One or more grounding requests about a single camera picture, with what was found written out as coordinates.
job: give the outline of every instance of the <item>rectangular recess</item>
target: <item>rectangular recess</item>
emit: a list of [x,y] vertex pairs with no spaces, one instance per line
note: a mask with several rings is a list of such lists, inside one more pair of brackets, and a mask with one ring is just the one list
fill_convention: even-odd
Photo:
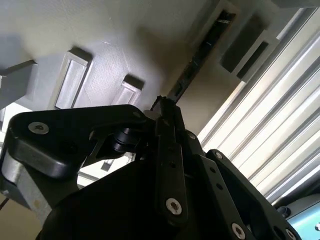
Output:
[[241,68],[241,70],[237,73],[237,77],[239,79],[242,79],[246,73],[249,71],[249,69],[254,65],[254,63],[258,60],[258,58],[261,56],[261,54],[266,50],[269,43],[266,41],[263,41],[260,43],[258,48],[254,51],[254,53],[251,55],[249,60],[244,64],[244,66]]
[[61,82],[54,107],[73,108],[82,84],[87,76],[90,61],[68,51],[63,59],[58,82]]
[[135,105],[138,101],[144,83],[139,79],[127,75],[121,83],[111,105]]

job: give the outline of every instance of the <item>teal object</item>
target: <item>teal object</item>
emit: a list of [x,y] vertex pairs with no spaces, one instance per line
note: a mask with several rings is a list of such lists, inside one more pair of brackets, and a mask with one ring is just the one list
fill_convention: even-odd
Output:
[[287,220],[303,240],[320,240],[320,202]]

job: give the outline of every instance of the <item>cable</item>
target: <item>cable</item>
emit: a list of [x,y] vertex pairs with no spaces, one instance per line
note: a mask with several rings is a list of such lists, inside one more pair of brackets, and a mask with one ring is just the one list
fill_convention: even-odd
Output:
[[9,201],[9,198],[6,198],[5,200],[3,200],[3,202],[0,204],[0,211],[2,210],[2,208],[6,205],[6,203]]

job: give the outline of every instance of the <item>robotic arm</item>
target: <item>robotic arm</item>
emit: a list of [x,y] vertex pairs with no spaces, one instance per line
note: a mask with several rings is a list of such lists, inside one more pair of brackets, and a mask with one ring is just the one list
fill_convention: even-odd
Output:
[[[21,113],[10,121],[0,190],[43,223],[39,240],[300,240],[218,150],[204,153],[179,107],[131,105]],[[79,189],[81,167],[135,160]]]

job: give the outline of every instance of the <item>screw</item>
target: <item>screw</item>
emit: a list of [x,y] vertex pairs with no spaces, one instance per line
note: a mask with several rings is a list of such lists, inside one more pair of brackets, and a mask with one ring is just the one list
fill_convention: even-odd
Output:
[[29,124],[28,129],[33,132],[34,134],[45,135],[49,132],[48,125],[44,124],[43,122],[34,121]]
[[217,156],[218,159],[222,159],[222,158],[223,158],[222,155],[220,154],[220,152],[217,152],[217,151],[216,151],[216,152],[215,152],[215,155]]
[[236,223],[232,223],[232,231],[236,235],[238,239],[244,240],[246,239],[245,231]]
[[320,231],[320,222],[315,225],[315,230]]
[[285,231],[292,240],[296,240],[296,236],[289,229],[286,229]]
[[192,133],[192,132],[188,132],[188,135],[189,135],[189,137],[190,138],[192,138],[192,139],[196,139],[196,136]]
[[134,111],[134,112],[133,112],[133,115],[135,115],[137,118],[140,118],[140,117],[141,117],[140,113],[138,113],[137,111]]
[[166,200],[165,206],[173,215],[180,215],[182,213],[180,203],[172,197]]

